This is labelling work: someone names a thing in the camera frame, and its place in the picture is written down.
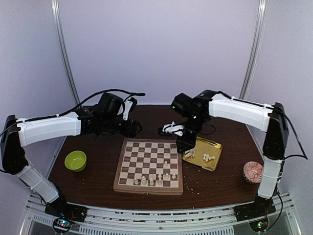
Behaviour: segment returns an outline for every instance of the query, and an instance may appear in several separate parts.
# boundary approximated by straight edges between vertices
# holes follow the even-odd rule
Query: gold tray
[[[222,145],[214,141],[209,141],[204,138],[197,137],[195,150],[195,156],[186,158],[185,153],[182,154],[182,159],[188,163],[201,166],[205,170],[214,171],[219,163],[219,159],[222,153]],[[203,160],[203,155],[209,154],[210,157],[215,156],[215,159],[208,162]]]

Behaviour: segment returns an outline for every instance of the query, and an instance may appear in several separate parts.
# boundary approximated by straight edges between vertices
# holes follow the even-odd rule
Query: red and white bowl
[[[259,184],[262,179],[263,166],[257,162],[247,162],[244,166],[244,179],[249,184]]]

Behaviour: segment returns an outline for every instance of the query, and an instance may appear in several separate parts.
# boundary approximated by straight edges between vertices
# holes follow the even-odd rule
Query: chessboard
[[[182,178],[174,140],[124,139],[114,191],[181,195]]]

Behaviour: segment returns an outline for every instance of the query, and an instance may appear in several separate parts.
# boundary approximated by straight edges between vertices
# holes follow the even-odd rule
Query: wooden tabletop
[[[139,120],[143,131],[139,139],[164,139],[157,129],[183,119],[169,106],[137,106],[131,118]],[[245,125],[214,118],[216,132],[204,137],[221,143],[223,151],[214,172],[206,171],[183,161],[183,195],[145,195],[113,191],[115,171],[124,136],[95,135],[67,137],[49,180],[59,186],[69,202],[89,206],[120,209],[172,210],[229,205],[253,201],[258,185],[251,186],[243,179],[246,162],[263,163]],[[68,153],[82,150],[87,155],[87,167],[74,173],[66,169],[64,159]]]

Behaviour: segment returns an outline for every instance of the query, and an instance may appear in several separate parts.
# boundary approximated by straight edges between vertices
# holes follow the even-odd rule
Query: lime green bowl
[[[74,172],[79,172],[85,169],[87,165],[87,156],[82,151],[74,151],[67,155],[64,163],[67,169]]]

